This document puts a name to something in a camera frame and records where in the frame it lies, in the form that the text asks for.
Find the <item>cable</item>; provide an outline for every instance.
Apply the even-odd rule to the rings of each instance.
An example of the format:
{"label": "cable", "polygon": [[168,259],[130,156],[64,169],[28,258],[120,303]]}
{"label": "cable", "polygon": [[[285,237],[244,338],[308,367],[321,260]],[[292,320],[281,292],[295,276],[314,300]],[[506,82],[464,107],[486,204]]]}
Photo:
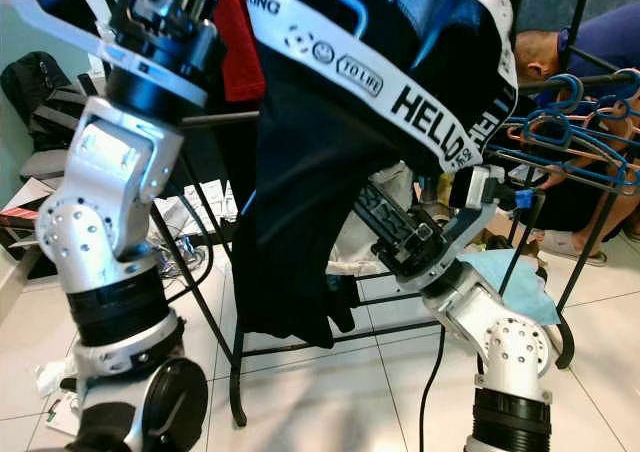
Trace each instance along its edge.
{"label": "cable", "polygon": [[[193,206],[185,198],[184,194],[181,194],[180,192],[178,192],[177,187],[173,183],[169,182],[168,186],[173,189],[174,193],[176,193],[176,195],[180,199],[180,202],[182,202],[182,205],[185,206],[185,208],[187,209],[187,212],[189,212],[189,214],[193,217],[193,220],[195,220],[196,225],[198,226],[198,229],[200,229],[200,233],[202,234],[202,238],[203,238],[204,243],[205,243],[205,245],[207,247],[207,255],[208,255],[208,257],[207,257],[207,267],[204,269],[204,272],[202,273],[202,275],[200,277],[198,277],[198,280],[196,280],[195,286],[197,287],[207,279],[207,277],[211,273],[211,269],[213,268],[213,243],[211,242],[211,237],[209,237],[209,234],[207,232],[207,228],[202,223],[202,220],[200,219],[200,217],[196,213],[196,211],[193,208]],[[192,290],[193,290],[193,287],[185,287],[180,292],[178,292],[178,293],[172,295],[171,297],[169,297],[167,299],[167,303],[171,303],[174,300],[179,299],[180,297],[182,297],[185,294],[188,294]]]}
{"label": "cable", "polygon": [[429,389],[433,385],[433,381],[436,380],[436,375],[438,375],[438,369],[440,368],[440,363],[442,362],[442,356],[444,355],[444,325],[440,324],[440,342],[438,343],[438,355],[436,357],[436,363],[433,365],[433,370],[431,371],[431,376],[427,381],[427,385],[424,387],[424,391],[422,392],[422,399],[420,400],[420,418],[419,420],[419,434],[420,434],[420,452],[424,452],[424,409],[427,403],[427,395],[429,394]]}

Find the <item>light blue cloth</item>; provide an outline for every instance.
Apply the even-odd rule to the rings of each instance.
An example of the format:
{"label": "light blue cloth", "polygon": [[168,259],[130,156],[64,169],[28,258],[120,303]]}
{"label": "light blue cloth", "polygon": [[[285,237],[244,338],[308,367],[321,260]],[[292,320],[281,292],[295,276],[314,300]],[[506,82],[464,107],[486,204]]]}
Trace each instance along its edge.
{"label": "light blue cloth", "polygon": [[[472,265],[496,290],[500,289],[502,279],[515,250],[487,250],[485,252],[461,254],[458,259]],[[536,269],[525,260],[518,260],[507,290],[504,293],[507,307],[540,325],[554,325],[560,322],[556,304],[544,291],[543,280],[536,275]]]}

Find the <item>floor tile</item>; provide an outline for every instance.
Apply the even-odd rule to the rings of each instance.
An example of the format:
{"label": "floor tile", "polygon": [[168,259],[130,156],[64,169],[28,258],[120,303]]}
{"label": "floor tile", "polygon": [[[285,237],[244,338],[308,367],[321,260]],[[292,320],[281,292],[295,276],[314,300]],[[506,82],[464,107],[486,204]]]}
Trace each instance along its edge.
{"label": "floor tile", "polygon": [[[395,295],[403,294],[403,292],[398,288],[398,283],[393,276],[367,279],[360,281],[359,283],[362,289],[362,296],[365,300],[393,297]],[[434,320],[433,314],[430,313],[422,304],[422,299],[419,297],[382,304],[373,304],[367,307],[369,308],[371,321],[373,322],[373,327],[375,329]],[[397,342],[399,340],[436,334],[437,332],[437,326],[426,327],[395,332],[393,334],[379,335],[377,340],[379,344],[386,344],[388,342]]]}
{"label": "floor tile", "polygon": [[[620,236],[603,244],[602,250],[607,254],[607,265],[604,267],[585,265],[567,305],[640,291],[640,267],[638,267],[640,253]],[[547,293],[558,301],[576,261],[544,252],[540,253],[540,258],[548,264],[545,267],[549,273]]]}
{"label": "floor tile", "polygon": [[211,452],[406,450],[377,347],[244,375],[244,429],[232,423],[228,379],[215,382]]}
{"label": "floor tile", "polygon": [[38,416],[0,420],[2,452],[24,452],[38,422]]}
{"label": "floor tile", "polygon": [[[227,263],[220,257],[223,253],[221,248],[215,250],[215,265],[211,269],[209,277],[207,277],[199,287],[216,321],[220,320],[222,294],[224,292],[225,277],[227,275]],[[203,270],[204,264],[199,269],[193,271],[194,278],[197,279]],[[183,287],[183,282],[173,282],[166,290],[167,297],[182,290]],[[218,343],[195,297],[192,294],[187,294],[175,302],[172,302],[171,307],[176,310],[180,317],[186,320],[183,336],[186,356],[202,367],[207,380],[213,379]]]}
{"label": "floor tile", "polygon": [[624,240],[627,244],[629,244],[631,248],[633,248],[638,253],[640,253],[640,242],[631,240],[629,237],[627,237],[627,234],[625,234],[624,232],[620,232],[620,235],[618,237],[622,238],[622,240]]}
{"label": "floor tile", "polygon": [[[420,397],[437,345],[438,337],[431,336],[380,346],[409,452],[418,450]],[[473,351],[456,339],[448,337],[445,347],[427,399],[425,450],[459,452],[472,431],[476,360]],[[551,450],[623,451],[570,371],[552,368],[544,384],[554,394]]]}
{"label": "floor tile", "polygon": [[[340,337],[356,332],[371,330],[371,320],[366,307],[359,307],[351,311],[353,319],[356,324],[355,330],[347,332],[347,334],[341,333],[338,328],[330,321],[334,337]],[[235,334],[236,325],[236,308],[233,296],[233,276],[231,273],[227,274],[227,282],[225,283],[224,293],[224,305],[222,313],[222,332],[226,337],[229,347],[233,348],[233,338]],[[301,343],[300,339],[296,337],[288,337],[286,339],[279,339],[267,334],[250,333],[245,334],[244,350],[254,350],[258,348],[271,348],[282,347],[291,344]],[[291,352],[281,352],[277,354],[259,355],[246,357],[242,361],[242,371],[250,372],[259,369],[265,369],[269,367],[277,367],[280,365],[290,364],[293,362],[299,362],[302,360],[308,360],[316,357],[324,357],[339,352],[345,352],[348,350],[356,350],[364,347],[371,347],[376,344],[375,338],[367,337],[363,339],[350,340],[346,342],[338,342],[331,349],[322,349],[319,347],[310,347],[307,349],[295,350]],[[222,353],[222,350],[218,350],[218,357],[216,361],[216,378],[222,378],[229,375],[230,365]]]}
{"label": "floor tile", "polygon": [[[206,452],[207,450],[207,439],[209,432],[209,422],[211,416],[211,394],[213,393],[213,381],[208,382],[209,386],[209,403],[207,405],[207,415],[205,416],[204,422],[202,424],[202,435],[198,439],[198,442],[193,446],[191,452]],[[62,392],[57,392],[52,394],[47,400],[47,405],[45,410],[48,410],[49,407],[55,402],[56,399],[62,396]],[[29,445],[30,451],[37,451],[37,449],[46,449],[46,448],[54,448],[54,447],[64,447],[68,443],[73,441],[73,437],[71,435],[67,435],[58,430],[51,429],[46,425],[47,415],[43,414],[38,422],[35,432],[33,434],[33,438]],[[2,422],[0,422],[0,433],[2,430]],[[21,449],[21,452],[26,450],[26,445]]]}
{"label": "floor tile", "polygon": [[360,280],[358,283],[360,284],[362,296],[365,300],[380,299],[402,293],[393,275]]}
{"label": "floor tile", "polygon": [[35,369],[63,358],[76,333],[58,287],[22,293],[0,326],[0,419],[36,414]]}
{"label": "floor tile", "polygon": [[571,365],[627,449],[640,451],[640,294],[566,311],[576,341]]}

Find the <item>hanging clothes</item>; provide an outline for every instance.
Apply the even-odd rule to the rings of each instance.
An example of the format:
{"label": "hanging clothes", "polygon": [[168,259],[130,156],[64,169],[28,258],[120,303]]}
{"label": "hanging clothes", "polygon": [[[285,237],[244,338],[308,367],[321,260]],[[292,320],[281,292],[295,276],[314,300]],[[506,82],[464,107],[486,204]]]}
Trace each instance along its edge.
{"label": "hanging clothes", "polygon": [[219,0],[213,22],[227,47],[222,62],[225,98],[228,102],[257,102],[265,81],[245,0]]}
{"label": "hanging clothes", "polygon": [[[268,0],[249,1],[269,7]],[[505,88],[497,70],[501,58],[511,63],[513,57],[510,51],[505,55],[503,34],[476,0],[300,1],[349,33],[362,29],[361,42],[403,71],[397,81],[407,74],[444,104],[464,131],[483,123],[480,116]],[[271,12],[277,10],[272,2]],[[302,23],[292,23],[290,30],[285,43],[300,54],[311,50],[321,32],[307,31]],[[351,314],[344,298],[328,287],[325,270],[358,193],[369,176],[400,160],[425,176],[439,175],[442,168],[433,150],[367,101],[273,48],[260,43],[258,50],[268,86],[257,141],[256,195],[233,244],[238,320],[245,332],[293,334],[331,347],[328,319],[343,330]],[[339,58],[327,48],[316,48],[315,54],[327,64]],[[375,81],[369,83],[375,87]],[[410,121],[419,101],[412,108],[405,99]],[[495,124],[483,123],[488,135],[507,116],[509,106],[502,105],[505,110],[491,116]]]}

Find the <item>red fabric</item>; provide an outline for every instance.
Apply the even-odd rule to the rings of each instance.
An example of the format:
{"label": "red fabric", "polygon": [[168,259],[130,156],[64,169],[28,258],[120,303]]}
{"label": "red fabric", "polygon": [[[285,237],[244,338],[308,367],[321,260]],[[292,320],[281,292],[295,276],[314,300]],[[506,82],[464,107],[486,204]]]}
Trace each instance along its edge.
{"label": "red fabric", "polygon": [[227,46],[222,63],[225,98],[229,102],[260,100],[266,84],[245,0],[219,0],[213,22]]}

